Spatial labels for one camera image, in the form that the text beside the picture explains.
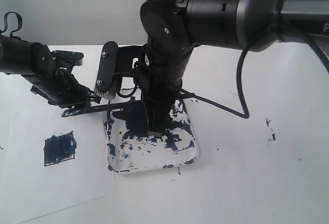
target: white paper sheet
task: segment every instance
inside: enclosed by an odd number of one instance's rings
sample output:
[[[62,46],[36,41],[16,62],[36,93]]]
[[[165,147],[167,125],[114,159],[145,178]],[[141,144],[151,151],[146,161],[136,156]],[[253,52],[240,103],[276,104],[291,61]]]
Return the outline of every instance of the white paper sheet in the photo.
[[[19,223],[107,194],[104,113],[61,118],[47,107],[13,117],[0,195],[0,223]],[[73,131],[75,158],[44,166],[45,139]]]

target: paint tray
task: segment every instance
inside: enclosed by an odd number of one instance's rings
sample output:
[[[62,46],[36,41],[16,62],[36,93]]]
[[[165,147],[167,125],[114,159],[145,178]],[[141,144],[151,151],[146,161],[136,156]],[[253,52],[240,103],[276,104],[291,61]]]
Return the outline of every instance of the paint tray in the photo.
[[[166,120],[161,138],[140,136],[148,122],[142,101],[107,112],[108,169],[116,173],[140,172],[192,164],[199,149],[182,101],[176,101]]]

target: blue painted square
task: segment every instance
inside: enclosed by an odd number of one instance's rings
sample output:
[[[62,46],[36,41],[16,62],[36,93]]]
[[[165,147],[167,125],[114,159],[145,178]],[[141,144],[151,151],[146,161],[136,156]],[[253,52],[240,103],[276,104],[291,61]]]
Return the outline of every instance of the blue painted square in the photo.
[[[75,159],[77,142],[73,131],[60,136],[52,136],[45,140],[44,166],[59,164],[63,161]]]

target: white table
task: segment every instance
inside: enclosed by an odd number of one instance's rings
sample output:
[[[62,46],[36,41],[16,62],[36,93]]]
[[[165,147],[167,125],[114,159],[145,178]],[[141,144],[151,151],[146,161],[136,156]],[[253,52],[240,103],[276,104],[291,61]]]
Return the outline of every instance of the white table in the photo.
[[[102,47],[55,48],[84,52],[84,65],[74,74],[93,88]],[[239,55],[195,49],[184,88],[241,110],[235,86]],[[116,185],[106,197],[28,223],[327,223],[328,83],[305,45],[275,44],[250,53],[243,70],[250,119],[189,102],[201,155],[181,175],[176,168],[113,175]],[[19,76],[0,75],[0,178],[14,110],[46,105],[29,89]],[[271,128],[276,141],[268,141]]]

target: white wall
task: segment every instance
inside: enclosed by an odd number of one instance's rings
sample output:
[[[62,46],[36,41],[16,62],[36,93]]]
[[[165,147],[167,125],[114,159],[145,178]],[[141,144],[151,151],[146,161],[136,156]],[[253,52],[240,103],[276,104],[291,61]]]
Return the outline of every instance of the white wall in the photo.
[[[0,17],[17,11],[24,20],[18,35],[48,45],[143,44],[139,8],[144,1],[0,0]]]

